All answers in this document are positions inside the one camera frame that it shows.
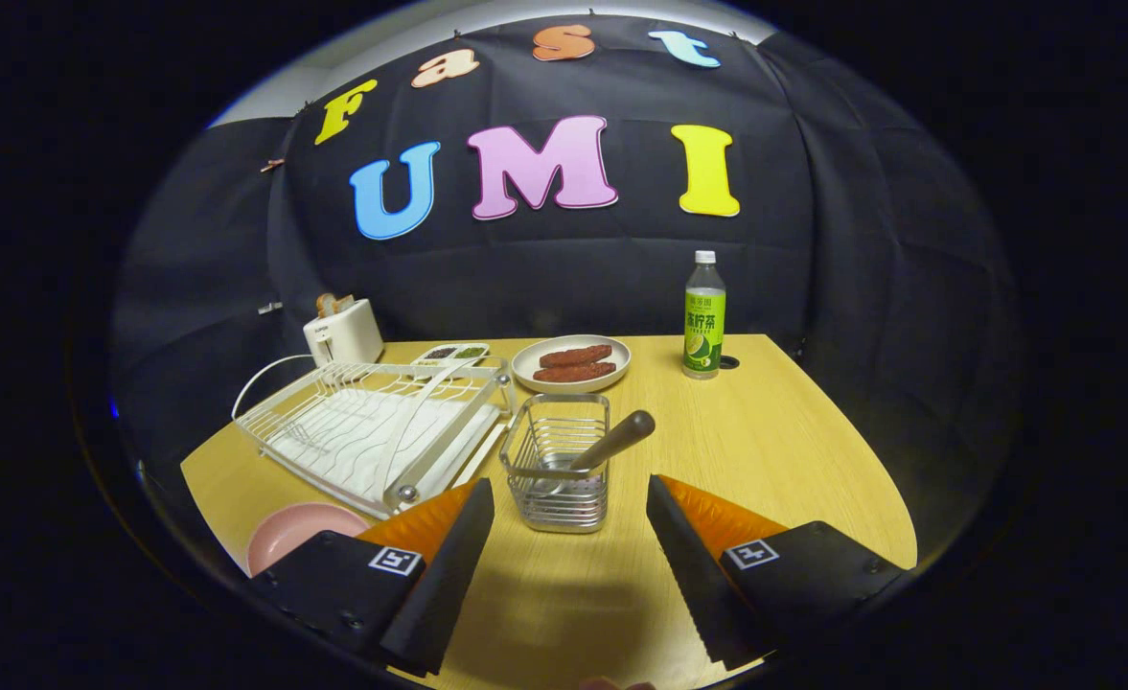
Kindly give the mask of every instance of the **white toaster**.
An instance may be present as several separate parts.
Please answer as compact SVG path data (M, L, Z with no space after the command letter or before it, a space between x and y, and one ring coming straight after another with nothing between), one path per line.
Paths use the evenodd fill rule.
M354 301L335 315L309 320L303 325L303 337L318 368L333 361L372 363L385 351L372 303L367 300Z

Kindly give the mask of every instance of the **sausage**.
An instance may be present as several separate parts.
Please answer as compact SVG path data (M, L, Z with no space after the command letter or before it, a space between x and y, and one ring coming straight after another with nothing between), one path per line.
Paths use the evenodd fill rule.
M541 368L574 368L609 357L610 345L591 345L589 348L564 350L563 353L543 354L538 357Z
M615 371L614 362L589 362L571 368L545 368L534 372L535 380L547 380L552 383L575 383L578 380L598 379Z

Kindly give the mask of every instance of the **white wall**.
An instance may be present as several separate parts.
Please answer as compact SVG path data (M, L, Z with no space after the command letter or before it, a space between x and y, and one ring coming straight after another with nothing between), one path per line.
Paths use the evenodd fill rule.
M710 0L432 0L414 3L337 36L300 61L274 73L240 97L210 126L243 118L290 117L305 100L315 100L388 61L452 38L453 29L472 30L552 15L650 17L735 32L739 38L760 43L774 33L760 18Z

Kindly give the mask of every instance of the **pink letter m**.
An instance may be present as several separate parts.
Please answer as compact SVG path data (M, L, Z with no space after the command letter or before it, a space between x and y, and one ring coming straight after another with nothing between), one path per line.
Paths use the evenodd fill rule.
M546 203L556 170L561 170L564 184L555 202L564 209L593 209L619 201L619 192L607 184L602 167L600 136L606 127L606 118L598 115L561 118L541 152L534 151L511 126L472 134L467 143L479 151L483 184L483 200L475 206L475 218L488 221L514 213L517 201L508 196L503 176L536 210Z

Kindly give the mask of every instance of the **green tea bottle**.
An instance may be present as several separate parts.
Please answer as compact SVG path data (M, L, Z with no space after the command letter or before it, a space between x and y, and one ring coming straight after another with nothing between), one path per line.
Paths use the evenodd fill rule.
M725 283L717 275L715 253L696 253L696 271L687 278L685 312L682 373L691 379L714 379L725 334Z

